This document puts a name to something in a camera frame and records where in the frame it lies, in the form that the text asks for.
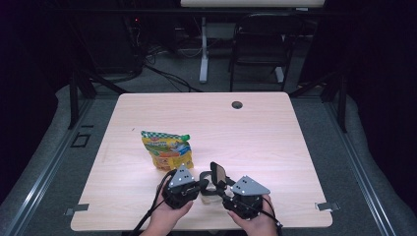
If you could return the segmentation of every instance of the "snack bag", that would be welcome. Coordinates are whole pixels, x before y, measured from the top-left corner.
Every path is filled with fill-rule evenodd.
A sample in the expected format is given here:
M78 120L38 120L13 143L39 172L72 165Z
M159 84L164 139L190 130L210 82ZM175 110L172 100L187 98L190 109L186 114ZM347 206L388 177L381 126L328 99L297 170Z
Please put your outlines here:
M188 140L189 135L142 131L142 142L152 157L153 165L164 171L178 168L182 163L188 169L194 167Z

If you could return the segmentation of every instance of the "gray carpet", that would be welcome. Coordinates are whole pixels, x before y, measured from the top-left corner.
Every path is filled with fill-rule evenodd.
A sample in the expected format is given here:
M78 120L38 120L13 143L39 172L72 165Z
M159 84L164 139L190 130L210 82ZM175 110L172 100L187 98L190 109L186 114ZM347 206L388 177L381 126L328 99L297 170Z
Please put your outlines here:
M307 48L308 43L299 43L286 91L296 89L295 85ZM200 55L188 58L181 54L160 53L156 55L153 66L161 71L175 74L188 81L191 86L203 91L228 91L227 56L228 50L221 46L210 51L208 82L204 85L198 82ZM113 80L116 77L107 76L106 78ZM144 69L137 78L117 85L132 92L178 91L162 76L148 69ZM28 220L28 224L24 225L22 235L121 234L121 232L74 232L70 228L71 216L64 215L68 207L73 207L78 203L117 99L117 95L108 88L99 84L96 84L95 87L98 91L97 99L92 103L91 108L81 120L79 128L75 131L75 133L80 132L80 134L89 135L89 141L86 147L67 147L65 149L60 167L36 211ZM240 87L240 89L263 90L264 88L249 86ZM322 104L315 94L315 91L310 92L309 98L296 98L292 99L292 102L326 198L330 202L338 202L341 209L332 213L333 225L329 228L284 228L284 235L381 235L357 180L350 169L346 148L338 136L337 127L331 122L333 117L328 114L327 105ZM37 176L42 172L51 156L56 153L56 149L66 135L70 118L68 95L68 88L63 88L57 93L60 103L54 120L28 168L8 199L0 207L0 235L7 232ZM383 205L386 206L388 218L397 235L413 235L417 232L417 219L396 196L384 174L372 160L366 148L366 138L357 116L356 106L351 99L348 99L346 118L348 136L355 146ZM211 235L208 232L175 232L174 234Z

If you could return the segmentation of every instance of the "human hand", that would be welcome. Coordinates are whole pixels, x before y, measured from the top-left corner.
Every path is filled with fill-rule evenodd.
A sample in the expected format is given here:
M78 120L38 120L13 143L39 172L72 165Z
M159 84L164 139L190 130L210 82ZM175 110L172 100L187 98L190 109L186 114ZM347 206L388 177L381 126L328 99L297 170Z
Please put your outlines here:
M263 195L263 198L271 203L271 206L269 206L268 203L264 200L263 202L263 210L268 212L269 214L273 215L272 210L272 202L270 201L269 195ZM260 214L257 217L246 220L241 218L239 215L237 215L235 212L230 210L228 212L230 217L232 217L233 221L239 225L243 230L246 231L248 236L254 236L254 235L264 235L264 236L276 236L276 225L273 219L266 216L265 214Z
M157 197L156 206L163 201L162 191L165 184L163 183L161 191ZM178 209L173 209L166 203L162 203L158 206L150 216L150 223L148 228L141 234L141 236L165 236L167 235L178 222L178 220L184 216L193 205L193 201L187 202L184 206Z

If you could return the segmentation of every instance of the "desk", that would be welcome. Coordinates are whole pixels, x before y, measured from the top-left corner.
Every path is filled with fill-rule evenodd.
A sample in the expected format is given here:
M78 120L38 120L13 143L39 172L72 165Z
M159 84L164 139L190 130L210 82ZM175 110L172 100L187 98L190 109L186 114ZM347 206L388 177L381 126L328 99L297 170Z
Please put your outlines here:
M240 101L241 109L231 103ZM119 97L80 198L76 231L132 230L150 208L165 172L156 170L141 131L189 134L196 180L212 161L237 181L270 189L284 227L327 227L326 201L288 95L284 92L127 93ZM238 229L221 201L197 197L176 230Z
M324 4L325 0L181 0L181 7L189 8L321 8ZM206 18L202 19L202 54L200 83L204 84L208 80L209 69ZM281 68L277 68L275 74L282 81Z

